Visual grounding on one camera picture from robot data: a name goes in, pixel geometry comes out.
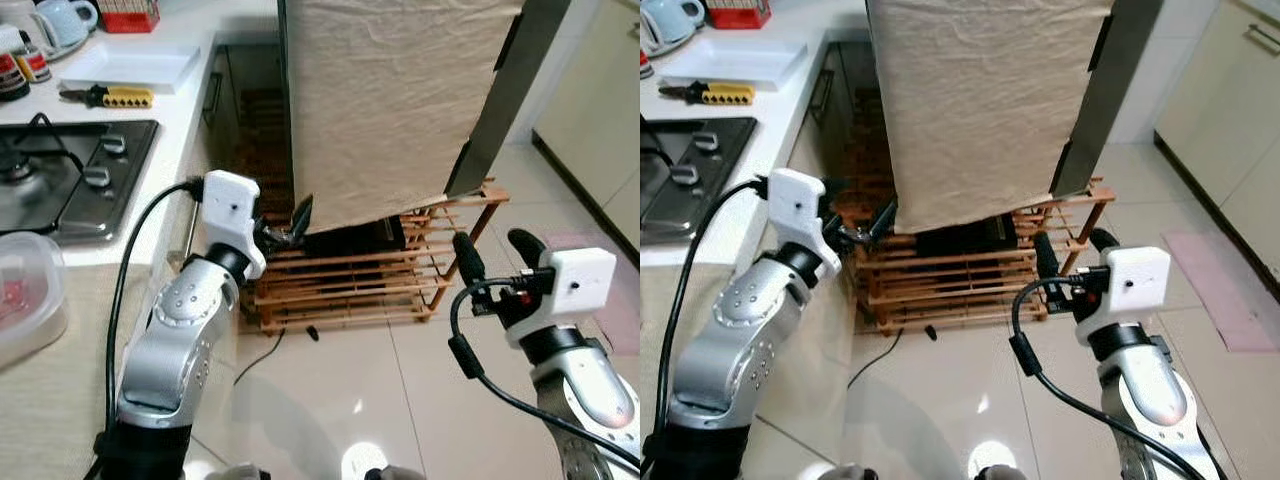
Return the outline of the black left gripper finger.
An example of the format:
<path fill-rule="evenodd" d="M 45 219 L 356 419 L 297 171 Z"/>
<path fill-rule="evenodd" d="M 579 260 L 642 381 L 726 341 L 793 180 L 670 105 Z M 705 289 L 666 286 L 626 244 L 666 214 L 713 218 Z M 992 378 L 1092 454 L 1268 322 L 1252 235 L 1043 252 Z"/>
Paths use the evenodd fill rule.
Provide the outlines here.
<path fill-rule="evenodd" d="M 888 232 L 892 230 L 897 210 L 899 201 L 890 200 L 876 211 L 868 227 L 868 241 L 870 243 L 879 242 Z"/>
<path fill-rule="evenodd" d="M 314 196 L 308 195 L 302 200 L 292 214 L 291 228 L 288 230 L 288 246 L 301 246 L 310 227 L 314 210 Z"/>

